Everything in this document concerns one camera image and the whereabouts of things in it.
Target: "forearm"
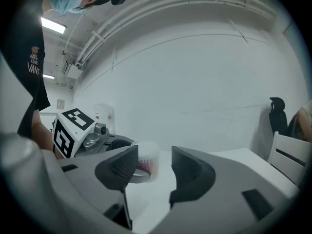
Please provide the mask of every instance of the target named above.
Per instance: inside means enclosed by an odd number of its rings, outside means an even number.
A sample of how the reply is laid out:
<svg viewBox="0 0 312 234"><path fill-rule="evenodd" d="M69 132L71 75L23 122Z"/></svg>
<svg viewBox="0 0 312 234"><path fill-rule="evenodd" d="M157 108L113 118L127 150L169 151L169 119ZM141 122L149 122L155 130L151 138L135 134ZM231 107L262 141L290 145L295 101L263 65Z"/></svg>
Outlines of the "forearm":
<svg viewBox="0 0 312 234"><path fill-rule="evenodd" d="M302 130L304 137L308 142L312 143L312 128L308 115L304 108L301 108L297 113L297 120Z"/></svg>
<svg viewBox="0 0 312 234"><path fill-rule="evenodd" d="M53 151L52 133L42 123L33 125L31 137L40 149Z"/></svg>

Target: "ceiling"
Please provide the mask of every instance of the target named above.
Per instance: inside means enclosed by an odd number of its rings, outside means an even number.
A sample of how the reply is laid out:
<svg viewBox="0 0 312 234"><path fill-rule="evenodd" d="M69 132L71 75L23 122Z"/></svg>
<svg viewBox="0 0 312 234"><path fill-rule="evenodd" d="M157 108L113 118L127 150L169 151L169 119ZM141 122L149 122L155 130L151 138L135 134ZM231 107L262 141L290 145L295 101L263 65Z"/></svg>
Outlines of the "ceiling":
<svg viewBox="0 0 312 234"><path fill-rule="evenodd" d="M94 6L86 11L81 19L81 14L67 13L61 16L57 11L45 14L45 18L66 26L64 34L47 28L43 29L45 42L44 73L56 77L54 80L46 79L46 81L63 86L73 86L75 80L63 75L66 61L75 60L86 40L101 23L135 1L137 0L126 0L124 4L118 6L113 6L110 2L101 6Z"/></svg>

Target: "ceiling light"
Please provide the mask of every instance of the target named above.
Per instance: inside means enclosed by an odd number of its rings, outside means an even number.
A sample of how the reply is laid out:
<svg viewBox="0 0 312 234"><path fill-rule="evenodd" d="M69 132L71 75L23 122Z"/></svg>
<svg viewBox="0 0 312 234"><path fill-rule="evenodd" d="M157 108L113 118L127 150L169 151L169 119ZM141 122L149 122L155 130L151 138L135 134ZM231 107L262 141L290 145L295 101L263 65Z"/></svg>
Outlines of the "ceiling light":
<svg viewBox="0 0 312 234"><path fill-rule="evenodd" d="M43 75L43 77L45 77L45 78L50 78L50 79L54 79L54 76L49 76L49 75Z"/></svg>
<svg viewBox="0 0 312 234"><path fill-rule="evenodd" d="M42 26L43 27L55 30L55 31L57 31L57 32L59 32L61 34L63 34L65 29L66 29L65 25L62 25L62 24L59 24L57 22L51 21L51 20L49 20L47 18L41 18L41 22L42 22Z"/></svg>

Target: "black chair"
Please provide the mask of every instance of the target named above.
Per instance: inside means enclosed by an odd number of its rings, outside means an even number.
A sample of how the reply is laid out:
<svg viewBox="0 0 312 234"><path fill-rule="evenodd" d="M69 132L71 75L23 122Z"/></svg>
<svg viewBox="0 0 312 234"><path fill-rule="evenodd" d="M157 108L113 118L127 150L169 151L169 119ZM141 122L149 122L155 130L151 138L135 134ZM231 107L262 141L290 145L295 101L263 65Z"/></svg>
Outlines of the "black chair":
<svg viewBox="0 0 312 234"><path fill-rule="evenodd" d="M287 118L283 111L285 109L285 102L279 97L271 97L271 112L269 113L269 119L273 135L276 131L280 135L287 136Z"/></svg>

